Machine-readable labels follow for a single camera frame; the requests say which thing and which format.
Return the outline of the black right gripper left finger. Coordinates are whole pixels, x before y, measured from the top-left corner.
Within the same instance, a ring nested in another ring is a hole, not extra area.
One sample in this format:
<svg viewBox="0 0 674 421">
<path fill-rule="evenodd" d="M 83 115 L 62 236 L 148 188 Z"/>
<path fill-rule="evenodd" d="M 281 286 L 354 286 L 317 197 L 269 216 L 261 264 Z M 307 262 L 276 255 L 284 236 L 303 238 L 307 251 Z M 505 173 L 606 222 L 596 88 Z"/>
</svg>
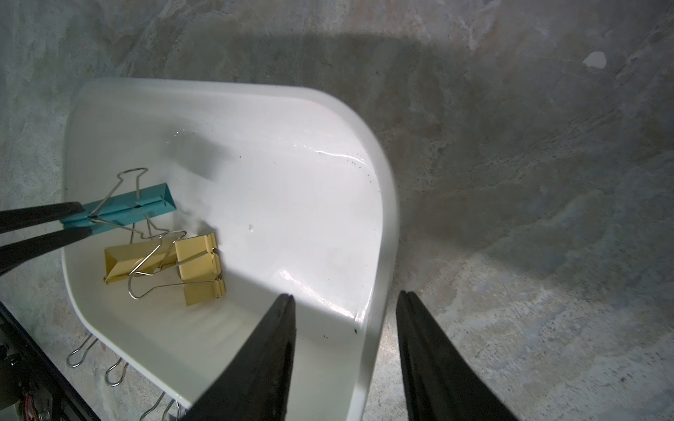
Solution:
<svg viewBox="0 0 674 421">
<path fill-rule="evenodd" d="M 284 420 L 296 343 L 296 303 L 274 301 L 221 376 L 184 420 Z"/>
</svg>

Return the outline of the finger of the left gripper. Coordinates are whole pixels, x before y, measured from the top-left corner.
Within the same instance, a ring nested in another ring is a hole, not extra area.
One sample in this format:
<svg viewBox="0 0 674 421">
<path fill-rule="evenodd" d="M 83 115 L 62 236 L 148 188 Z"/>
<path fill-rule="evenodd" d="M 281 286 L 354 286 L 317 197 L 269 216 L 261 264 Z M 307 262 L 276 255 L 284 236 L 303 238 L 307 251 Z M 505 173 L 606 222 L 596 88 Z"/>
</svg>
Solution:
<svg viewBox="0 0 674 421">
<path fill-rule="evenodd" d="M 0 233 L 9 233 L 30 226 L 58 221 L 84 211 L 78 202 L 54 203 L 0 212 Z"/>
<path fill-rule="evenodd" d="M 91 235 L 91 228 L 79 227 L 3 246 L 1 247 L 1 275 L 5 275 L 27 261 L 84 240 Z"/>
</svg>

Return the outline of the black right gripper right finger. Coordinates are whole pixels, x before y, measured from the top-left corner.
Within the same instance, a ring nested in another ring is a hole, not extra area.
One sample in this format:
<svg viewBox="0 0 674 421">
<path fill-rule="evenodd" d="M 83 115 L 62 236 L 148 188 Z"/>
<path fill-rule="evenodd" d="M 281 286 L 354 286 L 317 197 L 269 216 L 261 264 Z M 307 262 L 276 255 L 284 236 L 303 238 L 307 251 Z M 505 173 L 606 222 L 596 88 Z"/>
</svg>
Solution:
<svg viewBox="0 0 674 421">
<path fill-rule="evenodd" d="M 514 420 L 419 297 L 398 294 L 398 348 L 410 420 Z"/>
</svg>

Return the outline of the teal binder clip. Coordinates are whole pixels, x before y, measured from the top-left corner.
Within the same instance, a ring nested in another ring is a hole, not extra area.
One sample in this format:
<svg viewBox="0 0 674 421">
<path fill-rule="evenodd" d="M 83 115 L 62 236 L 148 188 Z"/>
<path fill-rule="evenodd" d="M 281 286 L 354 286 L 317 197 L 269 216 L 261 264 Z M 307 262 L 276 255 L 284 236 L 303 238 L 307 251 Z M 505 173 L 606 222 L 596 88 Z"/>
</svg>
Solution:
<svg viewBox="0 0 674 421">
<path fill-rule="evenodd" d="M 104 375 L 105 385 L 110 388 L 116 388 L 121 385 L 126 378 L 126 371 L 129 363 L 119 358 L 112 366 L 107 368 Z"/>
<path fill-rule="evenodd" d="M 140 187 L 140 178 L 147 172 L 148 168 L 131 168 L 118 173 L 117 184 L 103 199 L 88 203 L 76 214 L 64 217 L 60 220 L 62 226 L 65 229 L 91 228 L 92 234 L 97 235 L 174 212 L 177 207 L 168 184 Z M 134 190 L 114 195 L 125 176 L 131 173 L 136 175 Z"/>
<path fill-rule="evenodd" d="M 90 333 L 79 347 L 68 354 L 66 358 L 67 366 L 69 368 L 78 368 L 82 366 L 87 359 L 87 355 L 96 343 L 98 343 L 98 338 L 93 333 Z"/>
</svg>

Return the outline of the white plastic storage box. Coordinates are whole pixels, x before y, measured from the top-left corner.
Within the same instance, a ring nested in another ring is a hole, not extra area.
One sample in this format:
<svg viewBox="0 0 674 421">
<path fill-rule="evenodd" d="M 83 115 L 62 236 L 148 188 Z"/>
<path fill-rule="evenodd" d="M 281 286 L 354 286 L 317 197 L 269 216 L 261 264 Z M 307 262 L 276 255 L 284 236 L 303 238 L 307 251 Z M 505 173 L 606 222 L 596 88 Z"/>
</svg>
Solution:
<svg viewBox="0 0 674 421">
<path fill-rule="evenodd" d="M 103 198 L 145 168 L 177 210 L 156 224 L 214 232 L 226 294 L 187 306 L 170 270 L 104 281 L 123 230 L 65 247 L 79 318 L 107 347 L 193 405 L 278 295 L 297 342 L 287 417 L 363 415 L 398 247 L 398 198 L 375 134 L 342 101 L 298 87 L 101 78 L 82 88 L 66 132 L 64 197 Z"/>
</svg>

